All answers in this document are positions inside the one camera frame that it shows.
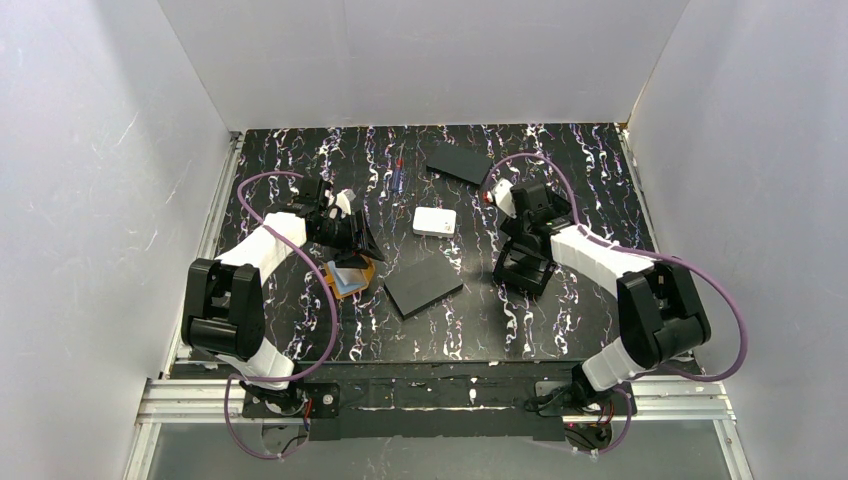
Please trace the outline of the orange leather card holder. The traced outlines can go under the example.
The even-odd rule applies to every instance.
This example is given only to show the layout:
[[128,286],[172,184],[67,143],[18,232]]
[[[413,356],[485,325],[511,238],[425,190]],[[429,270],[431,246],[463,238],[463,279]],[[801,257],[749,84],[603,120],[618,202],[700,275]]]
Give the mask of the orange leather card holder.
[[375,262],[365,258],[365,268],[339,268],[334,261],[324,264],[324,280],[328,283],[334,297],[342,300],[367,290],[376,273]]

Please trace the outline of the black plastic box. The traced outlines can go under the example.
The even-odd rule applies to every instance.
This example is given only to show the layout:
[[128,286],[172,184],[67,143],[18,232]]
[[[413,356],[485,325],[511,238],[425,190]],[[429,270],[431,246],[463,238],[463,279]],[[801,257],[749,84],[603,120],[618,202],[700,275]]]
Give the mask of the black plastic box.
[[540,296],[555,270],[556,263],[551,258],[510,239],[499,253],[493,278],[515,289]]

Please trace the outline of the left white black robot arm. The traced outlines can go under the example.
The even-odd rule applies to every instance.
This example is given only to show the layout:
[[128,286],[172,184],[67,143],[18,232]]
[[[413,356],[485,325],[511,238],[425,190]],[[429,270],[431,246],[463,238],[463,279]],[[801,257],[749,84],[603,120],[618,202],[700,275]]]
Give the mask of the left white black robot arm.
[[188,269],[182,341],[234,367],[242,382],[281,392],[300,379],[294,360],[265,336],[264,284],[292,254],[319,277],[329,296],[331,325],[337,301],[367,289],[384,255],[350,189],[298,175],[292,200],[258,219],[258,227],[213,259]]

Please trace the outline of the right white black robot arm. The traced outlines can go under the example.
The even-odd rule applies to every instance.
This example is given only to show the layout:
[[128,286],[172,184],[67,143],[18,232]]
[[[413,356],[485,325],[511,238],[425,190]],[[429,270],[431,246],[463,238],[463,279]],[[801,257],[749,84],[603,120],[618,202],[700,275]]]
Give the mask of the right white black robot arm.
[[685,267],[602,245],[574,220],[570,201],[542,182],[501,179],[483,198],[505,216],[500,229],[507,241],[493,271],[497,281],[540,295],[555,270],[568,267],[617,301],[618,338],[575,366],[569,383],[527,401],[527,410],[596,403],[614,387],[709,340],[711,328]]

